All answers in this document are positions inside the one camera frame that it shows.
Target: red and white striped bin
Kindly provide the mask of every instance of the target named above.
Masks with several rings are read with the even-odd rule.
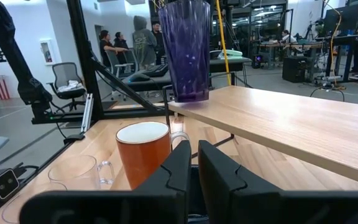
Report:
[[[0,75],[0,99],[1,100],[8,100],[11,98],[9,96],[9,92],[7,90],[5,78],[6,78],[5,75]]]

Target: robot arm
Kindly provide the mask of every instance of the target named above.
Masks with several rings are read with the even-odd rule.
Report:
[[[0,48],[12,68],[19,85],[17,91],[25,104],[31,105],[35,118],[47,118],[51,94],[36,80],[14,39],[15,26],[11,15],[0,2]]]

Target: amber glass mug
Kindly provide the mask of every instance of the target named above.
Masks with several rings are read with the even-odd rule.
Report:
[[[119,154],[132,190],[164,162],[177,137],[189,140],[186,133],[171,134],[168,125],[154,121],[131,124],[117,132]]]

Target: purple plastic cup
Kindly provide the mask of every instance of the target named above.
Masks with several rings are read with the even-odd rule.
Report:
[[[210,6],[171,2],[158,11],[176,102],[208,100]]]

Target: monitor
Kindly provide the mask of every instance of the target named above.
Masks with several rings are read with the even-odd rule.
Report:
[[[358,22],[358,4],[353,6],[339,7],[337,10],[341,14],[341,23],[338,30],[356,30]],[[324,18],[324,34],[334,32],[338,22],[339,15],[334,9],[327,10]]]

